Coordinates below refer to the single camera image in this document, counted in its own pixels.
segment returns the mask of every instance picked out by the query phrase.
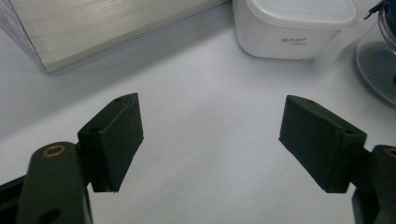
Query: screw hole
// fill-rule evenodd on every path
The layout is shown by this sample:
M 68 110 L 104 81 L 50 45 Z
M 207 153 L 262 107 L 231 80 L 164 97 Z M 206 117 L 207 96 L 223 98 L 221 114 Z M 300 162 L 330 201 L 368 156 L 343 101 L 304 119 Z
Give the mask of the screw hole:
M 98 128 L 98 127 L 91 128 L 90 133 L 97 133 L 97 132 L 99 132 L 99 130 L 100 130 L 100 128 Z
M 59 209 L 49 210 L 40 217 L 39 223 L 40 224 L 52 223 L 56 221 L 56 219 L 58 219 L 60 215 L 61 215 L 61 210 Z

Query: white table surface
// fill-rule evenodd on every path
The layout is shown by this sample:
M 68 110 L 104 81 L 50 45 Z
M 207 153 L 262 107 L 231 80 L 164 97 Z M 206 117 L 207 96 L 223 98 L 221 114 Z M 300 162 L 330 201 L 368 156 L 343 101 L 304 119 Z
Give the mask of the white table surface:
M 360 18 L 376 1 L 357 1 Z M 340 33 L 315 59 L 254 58 L 239 46 L 231 3 L 164 27 L 60 74 L 45 75 L 0 30 L 0 183 L 24 175 L 46 144 L 109 101 L 138 92 L 145 140 L 120 192 L 92 193 L 101 223 L 354 223 L 347 195 L 326 194 L 277 140 L 285 98 L 317 101 L 396 146 L 396 110 L 361 82 L 358 39 Z

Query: white container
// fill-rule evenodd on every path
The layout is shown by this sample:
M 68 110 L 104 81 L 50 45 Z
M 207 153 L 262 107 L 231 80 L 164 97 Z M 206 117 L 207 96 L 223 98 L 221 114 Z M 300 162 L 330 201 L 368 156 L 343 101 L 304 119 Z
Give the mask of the white container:
M 233 0 L 239 44 L 263 58 L 310 59 L 355 23 L 353 0 Z

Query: container lid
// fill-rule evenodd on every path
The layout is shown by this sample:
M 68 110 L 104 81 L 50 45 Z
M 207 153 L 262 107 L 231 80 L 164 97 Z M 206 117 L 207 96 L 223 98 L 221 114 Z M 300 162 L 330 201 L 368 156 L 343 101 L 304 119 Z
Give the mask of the container lid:
M 247 5 L 262 21 L 300 29 L 340 30 L 357 16 L 353 0 L 247 0 Z

